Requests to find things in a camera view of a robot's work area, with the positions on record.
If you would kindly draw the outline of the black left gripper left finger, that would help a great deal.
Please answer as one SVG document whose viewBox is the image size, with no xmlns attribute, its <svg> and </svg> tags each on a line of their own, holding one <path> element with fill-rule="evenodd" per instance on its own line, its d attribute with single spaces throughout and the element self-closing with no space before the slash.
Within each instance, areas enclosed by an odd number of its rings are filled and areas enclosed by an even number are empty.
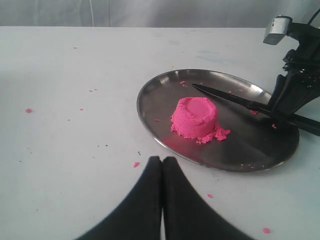
<svg viewBox="0 0 320 240">
<path fill-rule="evenodd" d="M 162 162 L 151 156 L 124 200 L 79 240 L 159 240 L 162 219 Z"/>
</svg>

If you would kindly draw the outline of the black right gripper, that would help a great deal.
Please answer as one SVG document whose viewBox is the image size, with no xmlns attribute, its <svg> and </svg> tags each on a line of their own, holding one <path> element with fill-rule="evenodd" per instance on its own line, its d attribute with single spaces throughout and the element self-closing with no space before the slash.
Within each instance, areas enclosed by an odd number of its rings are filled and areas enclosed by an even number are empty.
<svg viewBox="0 0 320 240">
<path fill-rule="evenodd" d="M 268 108 L 289 116 L 320 96 L 320 30 L 291 22 L 286 35 L 297 40 L 298 47 L 283 58 L 288 74 L 277 76 Z"/>
</svg>

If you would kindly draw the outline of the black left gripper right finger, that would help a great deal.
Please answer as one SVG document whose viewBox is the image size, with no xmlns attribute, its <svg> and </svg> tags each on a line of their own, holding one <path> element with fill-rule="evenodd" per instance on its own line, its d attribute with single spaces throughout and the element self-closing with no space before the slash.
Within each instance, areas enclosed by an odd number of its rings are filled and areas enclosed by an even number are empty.
<svg viewBox="0 0 320 240">
<path fill-rule="evenodd" d="M 167 240 L 252 239 L 201 198 L 173 156 L 162 161 L 162 208 Z"/>
</svg>

